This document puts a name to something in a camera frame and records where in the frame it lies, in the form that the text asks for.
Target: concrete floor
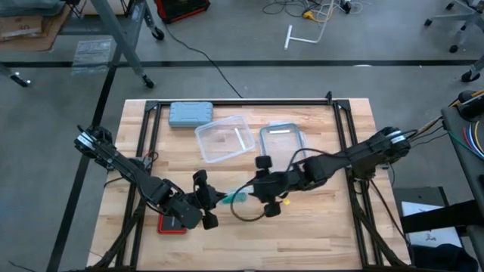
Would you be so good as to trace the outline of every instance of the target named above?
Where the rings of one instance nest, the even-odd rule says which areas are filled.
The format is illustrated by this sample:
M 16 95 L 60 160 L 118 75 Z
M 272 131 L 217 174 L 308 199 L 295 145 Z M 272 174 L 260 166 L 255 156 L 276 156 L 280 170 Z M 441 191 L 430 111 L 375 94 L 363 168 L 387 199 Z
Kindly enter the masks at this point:
M 214 60 L 467 60 L 484 53 L 484 35 L 477 29 L 472 29 L 475 35 L 461 51 L 449 54 L 460 24 L 434 22 L 429 29 L 422 27 L 426 17 L 447 12 L 446 1 L 438 0 L 371 0 L 359 14 L 336 12 L 320 44 L 294 42 L 284 51 L 288 24 L 297 35 L 308 37 L 316 34 L 317 25 L 286 14 L 263 14 L 261 9 L 269 2 L 215 0 L 208 12 L 169 27 Z M 159 18 L 155 20 L 162 26 Z M 77 41 L 85 39 L 93 37 L 59 37 L 52 51 L 1 53 L 0 60 L 71 61 Z M 142 60 L 204 60 L 168 36 L 155 42 L 146 28 L 137 51 Z M 378 128 L 403 129 L 422 126 L 459 92 L 481 89 L 481 79 L 459 81 L 467 69 L 222 68 L 244 97 L 322 97 L 327 91 L 335 97 L 369 97 Z M 0 77 L 0 270 L 18 270 L 9 260 L 41 271 L 47 267 L 79 163 L 80 154 L 73 148 L 76 125 L 90 123 L 105 74 L 71 76 L 70 69 L 61 68 L 19 71 L 32 79 L 29 88 Z M 153 90 L 144 88 L 129 68 L 118 69 L 102 122 L 113 133 L 125 99 L 236 97 L 213 68 L 147 69 L 147 74 L 158 83 Z M 415 148 L 395 170 L 396 187 L 443 186 L 451 203 L 472 198 L 448 138 Z M 85 265 L 105 177 L 105 171 L 91 164 L 61 270 Z

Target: white pole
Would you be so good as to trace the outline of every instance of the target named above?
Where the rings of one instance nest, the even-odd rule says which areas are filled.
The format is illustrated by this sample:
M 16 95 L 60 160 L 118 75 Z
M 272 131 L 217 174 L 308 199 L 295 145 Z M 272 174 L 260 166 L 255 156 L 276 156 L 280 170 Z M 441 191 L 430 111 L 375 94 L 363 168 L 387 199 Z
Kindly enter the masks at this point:
M 287 29 L 286 42 L 284 43 L 284 50 L 287 50 L 289 48 L 289 41 L 290 40 L 299 41 L 299 42 L 308 42 L 308 43 L 312 43 L 312 44 L 319 43 L 321 41 L 321 38 L 323 37 L 323 33 L 324 33 L 324 29 L 326 28 L 326 24 L 330 19 L 330 16 L 331 16 L 331 13 L 332 13 L 332 10 L 333 10 L 333 5 L 334 5 L 334 0 L 331 0 L 330 8 L 326 13 L 326 18 L 324 19 L 324 24 L 323 24 L 323 27 L 321 28 L 321 32 L 319 33 L 319 37 L 318 37 L 317 40 L 313 41 L 313 40 L 308 40 L 308 39 L 301 39 L 301 38 L 292 37 L 291 33 L 293 31 L 293 26 L 289 25 L 289 28 Z

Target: light blue box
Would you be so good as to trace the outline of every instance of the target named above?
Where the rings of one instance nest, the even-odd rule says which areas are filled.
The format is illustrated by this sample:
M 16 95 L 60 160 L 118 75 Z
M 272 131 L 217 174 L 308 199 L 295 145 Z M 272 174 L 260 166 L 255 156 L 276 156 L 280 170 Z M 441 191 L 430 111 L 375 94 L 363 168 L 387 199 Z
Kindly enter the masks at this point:
M 169 106 L 169 126 L 195 128 L 212 121 L 213 105 L 210 102 L 173 102 Z

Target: transparent plastic box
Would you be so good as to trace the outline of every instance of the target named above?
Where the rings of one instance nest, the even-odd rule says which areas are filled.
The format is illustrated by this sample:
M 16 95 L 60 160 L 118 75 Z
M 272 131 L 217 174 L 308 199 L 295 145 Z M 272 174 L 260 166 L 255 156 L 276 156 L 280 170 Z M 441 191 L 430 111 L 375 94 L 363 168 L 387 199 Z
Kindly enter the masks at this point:
M 286 171 L 294 152 L 305 146 L 302 133 L 293 123 L 261 128 L 260 139 L 262 155 L 271 157 L 271 171 Z M 299 152 L 293 162 L 304 158 L 306 158 L 306 152 Z
M 203 159 L 221 162 L 241 155 L 256 146 L 252 132 L 243 116 L 231 116 L 195 129 Z

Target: wooden tabletop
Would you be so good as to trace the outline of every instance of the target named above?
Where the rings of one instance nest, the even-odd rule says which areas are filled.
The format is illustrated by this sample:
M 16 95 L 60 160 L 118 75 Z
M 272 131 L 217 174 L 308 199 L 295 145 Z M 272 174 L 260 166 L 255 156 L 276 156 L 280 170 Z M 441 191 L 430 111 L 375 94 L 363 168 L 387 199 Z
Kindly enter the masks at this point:
M 350 99 L 358 140 L 375 132 L 368 99 Z M 116 146 L 125 156 L 134 156 L 144 100 L 127 100 L 124 106 Z M 273 121 L 293 122 L 306 133 L 308 147 L 329 152 L 340 149 L 334 112 L 328 106 L 238 106 L 214 107 L 214 120 L 244 115 L 254 138 L 259 140 L 260 128 Z M 259 148 L 208 164 L 204 162 L 192 128 L 170 128 L 169 108 L 164 107 L 157 139 L 160 158 L 154 163 L 152 175 L 168 178 L 185 192 L 192 189 L 192 174 L 206 169 L 208 182 L 218 191 L 234 190 L 253 178 L 254 158 Z M 346 118 L 343 125 L 346 129 Z M 348 145 L 349 134 L 346 133 Z M 108 180 L 118 177 L 114 172 Z M 389 178 L 377 170 L 375 184 L 386 198 L 393 216 L 398 218 Z M 92 241 L 88 265 L 94 264 L 111 246 L 121 230 L 129 184 L 126 181 L 107 185 Z M 408 262 L 404 240 L 377 197 L 369 190 L 377 229 L 390 248 Z M 184 235 L 160 235 L 158 214 L 147 210 L 138 261 L 139 270 L 325 270 L 359 269 L 358 247 L 349 205 L 348 189 L 343 171 L 338 171 L 323 187 L 308 192 L 293 192 L 290 204 L 282 206 L 281 215 L 247 223 L 236 219 L 228 205 L 218 204 L 213 213 L 219 226 L 204 230 L 201 223 Z M 262 211 L 262 204 L 250 200 L 235 206 L 238 213 L 250 217 Z M 366 233 L 369 260 L 373 262 L 371 243 Z M 132 238 L 127 252 L 131 252 Z

